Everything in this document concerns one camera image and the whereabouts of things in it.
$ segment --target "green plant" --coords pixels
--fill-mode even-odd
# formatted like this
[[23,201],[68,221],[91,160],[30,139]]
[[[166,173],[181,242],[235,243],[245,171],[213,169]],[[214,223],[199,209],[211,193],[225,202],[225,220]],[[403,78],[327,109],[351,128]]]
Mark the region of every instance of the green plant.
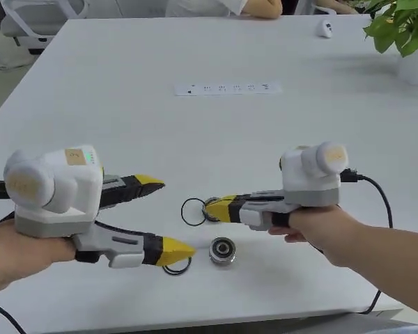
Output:
[[418,0],[371,0],[371,11],[388,6],[381,16],[364,28],[373,38],[375,48],[381,54],[395,43],[402,57],[418,50]]

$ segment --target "tabletop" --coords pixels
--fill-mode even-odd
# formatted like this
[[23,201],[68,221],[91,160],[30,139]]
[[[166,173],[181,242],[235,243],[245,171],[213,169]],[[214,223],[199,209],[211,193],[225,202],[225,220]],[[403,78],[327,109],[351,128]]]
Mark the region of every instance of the tabletop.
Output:
[[[189,197],[279,189],[278,160],[301,144],[346,144],[350,165],[387,192],[397,228],[418,231],[418,88],[398,81],[394,50],[364,39],[368,17],[69,21],[0,109],[0,179],[8,156],[95,146],[111,174],[144,173],[166,188],[100,214],[122,228],[199,247],[190,270],[57,264],[0,292],[29,333],[102,333],[363,311],[375,287],[312,247],[243,225],[186,226]],[[174,84],[279,81],[275,95],[176,97]],[[386,226],[367,184],[341,205]],[[0,218],[12,209],[0,202]],[[189,213],[195,219],[198,207]],[[215,267],[208,244],[230,237],[238,258]],[[377,309],[395,308],[383,296]],[[0,333],[13,330],[0,317]]]

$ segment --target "metal ring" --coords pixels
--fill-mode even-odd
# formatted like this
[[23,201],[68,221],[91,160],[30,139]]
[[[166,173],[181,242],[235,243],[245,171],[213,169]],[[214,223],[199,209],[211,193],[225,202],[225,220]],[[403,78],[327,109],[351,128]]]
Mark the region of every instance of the metal ring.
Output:
[[213,239],[209,247],[209,257],[218,266],[228,266],[235,260],[235,244],[225,237]]
[[211,198],[208,198],[207,200],[204,201],[204,208],[202,209],[203,215],[207,219],[207,221],[210,221],[212,223],[217,223],[220,220],[217,217],[211,216],[209,213],[207,213],[206,205],[209,205],[210,203],[217,202],[218,200],[220,200],[220,198],[211,197]]
[[203,204],[203,209],[205,207],[205,202],[204,200],[201,200],[199,198],[196,197],[192,197],[192,198],[188,198],[187,200],[184,201],[183,205],[181,205],[181,219],[188,225],[188,226],[192,226],[192,227],[196,227],[196,226],[200,226],[201,224],[203,224],[206,221],[206,216],[203,217],[203,220],[200,223],[197,224],[191,224],[188,221],[186,221],[186,218],[184,218],[184,206],[187,204],[187,202],[191,201],[191,200],[197,200],[199,201],[201,204]]
[[189,270],[191,263],[192,263],[192,258],[189,257],[189,258],[187,258],[187,265],[183,269],[174,270],[174,269],[170,269],[168,266],[163,266],[162,267],[162,270],[164,270],[164,272],[167,275],[170,275],[170,276],[179,276],[179,275],[183,275],[187,270]]

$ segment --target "person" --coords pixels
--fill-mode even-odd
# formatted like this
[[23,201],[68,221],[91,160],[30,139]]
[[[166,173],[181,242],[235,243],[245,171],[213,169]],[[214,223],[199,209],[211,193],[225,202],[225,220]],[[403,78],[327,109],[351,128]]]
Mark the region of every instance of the person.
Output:
[[67,239],[35,239],[17,233],[13,219],[0,223],[0,290],[55,262],[74,258],[75,247]]
[[281,14],[281,0],[169,0],[166,8],[166,17],[250,15],[276,19]]
[[354,15],[365,11],[366,3],[346,0],[315,0],[317,6],[329,8],[338,14]]
[[[337,206],[297,210],[289,226],[268,232],[289,243],[308,241],[333,265],[352,269],[418,311],[418,233],[364,225]],[[66,239],[26,237],[12,220],[0,225],[0,289],[74,257]]]

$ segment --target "outlet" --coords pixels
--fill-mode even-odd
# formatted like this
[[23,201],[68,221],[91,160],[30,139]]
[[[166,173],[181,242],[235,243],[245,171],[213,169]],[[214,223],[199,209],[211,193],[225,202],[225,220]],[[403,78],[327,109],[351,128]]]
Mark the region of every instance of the outlet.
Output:
[[277,94],[281,93],[281,86],[278,82],[270,83],[219,83],[219,84],[192,84],[176,85],[177,96],[197,95],[243,95],[243,94]]

